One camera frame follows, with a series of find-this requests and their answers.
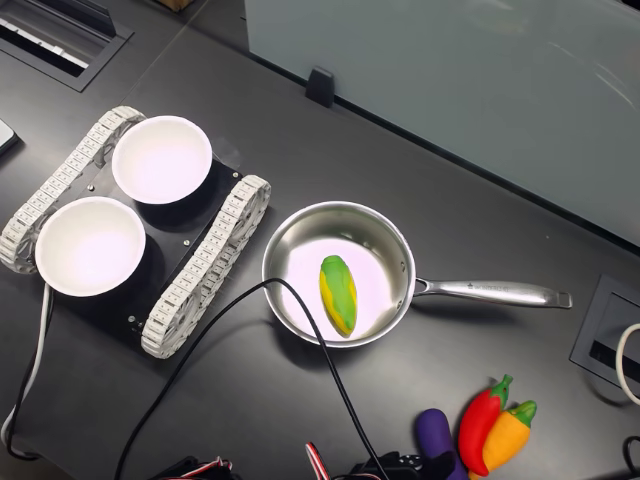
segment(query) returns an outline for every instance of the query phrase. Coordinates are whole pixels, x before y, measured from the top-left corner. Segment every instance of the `table surface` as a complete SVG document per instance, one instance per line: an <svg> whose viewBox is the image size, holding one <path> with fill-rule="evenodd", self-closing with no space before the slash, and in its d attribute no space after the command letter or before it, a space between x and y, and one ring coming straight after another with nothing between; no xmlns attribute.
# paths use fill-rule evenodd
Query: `table surface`
<svg viewBox="0 0 640 480"><path fill-rule="evenodd" d="M620 390L586 376L569 355L599 276L640 290L638 257L343 108L312 103L219 41L211 26L221 1L198 2L187 17L145 0L104 3L136 34L82 94L0 54L0 117L25 141L0 159L0 219L114 105L188 117L237 149L242 173L273 186L267 215L201 323L260 281L262 253L287 216L325 200L368 205L403 232L421 276L536 283L571 292L575 304L421 298L383 339L335 352L377 451L416 451L417 414L440 408L455 424L475 393L509 373L510 400L534 399L539 410L526 450L492 478L586 480L623 469L620 446L640 433L640 410L604 402L596 391L619 400ZM37 276L0 269L2 412L35 345L41 289ZM110 478L182 353L157 361L56 310L20 440L78 479ZM308 441L334 474L366 458L320 352L256 293L196 350L139 436L125 477L147 478L192 454L228 457L248 480L313 478Z"/></svg>

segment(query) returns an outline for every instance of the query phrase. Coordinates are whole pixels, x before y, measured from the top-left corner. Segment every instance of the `pepper stem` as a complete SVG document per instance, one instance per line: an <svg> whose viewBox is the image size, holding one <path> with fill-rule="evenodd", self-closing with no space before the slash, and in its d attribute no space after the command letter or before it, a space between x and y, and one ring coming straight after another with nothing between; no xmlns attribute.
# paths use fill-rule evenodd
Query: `pepper stem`
<svg viewBox="0 0 640 480"><path fill-rule="evenodd" d="M509 384L513 381L511 375L505 375L502 381L489 391L490 397L500 397L500 410L504 410L509 397Z"/></svg>
<svg viewBox="0 0 640 480"><path fill-rule="evenodd" d="M529 400L518 405L516 408L507 410L507 412L520 420L524 425L531 428L531 420L533 420L537 410L538 406L536 405L536 402Z"/></svg>

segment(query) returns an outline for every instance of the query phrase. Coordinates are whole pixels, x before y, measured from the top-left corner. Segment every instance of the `black wire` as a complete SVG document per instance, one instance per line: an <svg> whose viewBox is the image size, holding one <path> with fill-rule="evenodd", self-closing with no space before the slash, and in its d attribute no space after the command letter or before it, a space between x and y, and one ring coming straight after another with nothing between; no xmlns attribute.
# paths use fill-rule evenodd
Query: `black wire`
<svg viewBox="0 0 640 480"><path fill-rule="evenodd" d="M622 456L624 457L624 463L627 464L627 468L629 469L631 474L640 475L640 472L631 459L631 444L633 442L640 442L640 437L633 436L625 439L624 443L622 444Z"/></svg>
<svg viewBox="0 0 640 480"><path fill-rule="evenodd" d="M324 338L322 337L322 334L320 333L320 330L318 329L318 326L316 325L315 320L311 316L311 312L309 311L309 309L307 308L305 303L302 301L302 298L300 298L300 295L298 295L298 292L296 292L291 285L289 285L286 281L282 280L281 278L270 278L268 280L265 280L264 282L261 282L261 283L255 285L255 286L251 287L249 290L244 292L242 295L239 295L238 297L236 297L231 303L229 303L226 307L224 307L220 311L220 313L218 313L215 317L213 317L213 319L202 329L202 332L200 332L198 337L195 339L195 341L191 344L191 346L187 350L187 353L185 353L184 357L182 357L182 359L178 363L178 366L176 367L176 369L173 371L173 373L171 374L171 376L167 380L167 383L165 384L164 388L162 389L162 391L160 392L158 397L155 399L155 401L153 402L151 407L149 407L149 409L142 416L142 418L140 419L140 421L138 422L136 427L133 429L133 432L131 432L131 435L129 436L129 439L127 440L127 443L124 446L124 449L122 450L122 453L120 454L120 459L118 460L118 466L116 467L116 473L115 473L115 475L113 477L115 480L120 480L120 477L122 476L122 471L124 469L124 463L125 463L125 461L127 459L127 456L129 455L129 451L131 450L133 442L135 441L136 437L140 433L140 430L142 430L142 427L147 422L147 420L149 420L149 417L151 417L151 415L153 414L155 409L158 408L158 405L160 405L160 402L162 401L164 396L167 394L167 392L171 388L171 385L173 384L173 382L175 381L176 377L178 376L178 373L180 373L180 370L182 369L184 364L187 362L187 360L191 356L191 353L193 353L193 351L198 346L200 341L204 338L204 336L207 334L209 329L225 313L227 313L229 310L231 310L237 303L239 303L242 300L244 300L246 297L251 295L256 290L264 288L264 287L266 287L267 285L269 285L271 283L279 283L279 284L283 285L284 287L286 287L293 294L295 299L298 301L298 303L300 304L300 306L304 310L304 313L307 316L307 318L309 319L309 322L311 323L311 327L313 328L313 331L316 334L316 338L320 342L320 346L322 347L322 351L324 352L324 356L325 356L325 358L327 360L327 364L329 365L329 370L331 371L331 375L333 376L333 379L336 382L338 390L340 391L340 395L342 396L342 400L344 401L344 404L347 407L347 410L349 411L349 415L351 416L351 420L353 421L353 424L356 427L358 435L360 435L360 439L362 440L362 443L364 444L365 448L367 449L367 452L371 456L371 459L376 464L376 467L378 468L378 471L380 472L380 475L382 476L382 478L384 480L389 480L389 477L387 476L386 472L384 471L384 468L382 468L382 465L380 464L380 461L378 460L378 455L376 454L375 450L373 449L373 446L371 445L371 443L369 442L369 439L367 438L367 434L364 432L364 429L362 428L362 425L360 425L360 420L358 420L358 415L356 414L356 411L353 408L353 405L351 404L351 400L349 400L349 395L347 395L347 391L345 390L344 385L342 384L342 380L340 379L340 375L338 374L338 371L336 370L336 366L334 365L333 360L331 360L331 356L329 355L329 350L327 348L327 344L325 343Z"/></svg>
<svg viewBox="0 0 640 480"><path fill-rule="evenodd" d="M49 333L49 326L51 325L51 318L52 318L51 314L53 313L53 300L54 300L53 297L54 297L54 290L51 289L49 294L49 303L46 305L47 318L46 318L45 331L44 331L45 337ZM11 419L11 422L9 422L9 426L7 428L7 453L9 453L9 455L11 455L13 458L16 458L18 460L23 460L25 462L33 462L34 460L38 460L40 456L36 453L31 453L31 452L28 452L28 455L26 456L14 452L12 448L13 435L15 434L15 431L16 431L16 424L18 422L18 413L20 412L20 407L22 406L22 401L24 400L24 391L27 388L27 383L29 383L29 377L31 376L31 371L33 370L33 366L36 361L37 351L38 351L38 348L36 347L36 351L33 352L33 355L29 362L29 366L27 367L26 371L24 372L24 376L22 377L22 383L20 384L20 389L18 390L18 398L16 399L16 406L13 412L13 418Z"/></svg>

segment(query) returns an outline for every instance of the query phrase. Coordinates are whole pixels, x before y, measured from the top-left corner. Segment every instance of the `purple eggplant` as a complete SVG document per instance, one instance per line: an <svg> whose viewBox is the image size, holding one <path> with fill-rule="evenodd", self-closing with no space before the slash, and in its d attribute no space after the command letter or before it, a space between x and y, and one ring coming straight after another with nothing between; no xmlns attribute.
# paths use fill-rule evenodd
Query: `purple eggplant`
<svg viewBox="0 0 640 480"><path fill-rule="evenodd" d="M453 471L446 477L447 480L469 480L451 438L449 422L442 411L432 408L422 412L416 420L416 434L420 448L428 460L444 457L453 459Z"/></svg>

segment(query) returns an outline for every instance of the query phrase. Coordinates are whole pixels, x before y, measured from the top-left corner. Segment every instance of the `toy yellow pepper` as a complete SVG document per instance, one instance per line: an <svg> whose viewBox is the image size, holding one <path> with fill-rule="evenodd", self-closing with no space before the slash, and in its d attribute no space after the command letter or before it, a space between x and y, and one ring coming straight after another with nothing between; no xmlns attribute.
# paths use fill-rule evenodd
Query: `toy yellow pepper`
<svg viewBox="0 0 640 480"><path fill-rule="evenodd" d="M526 445L537 408L536 402L529 400L498 416L482 448L482 459L490 472L507 463ZM479 477L470 472L469 478Z"/></svg>
<svg viewBox="0 0 640 480"><path fill-rule="evenodd" d="M320 293L338 333L348 337L356 326L356 286L349 267L338 255L325 258L320 267Z"/></svg>

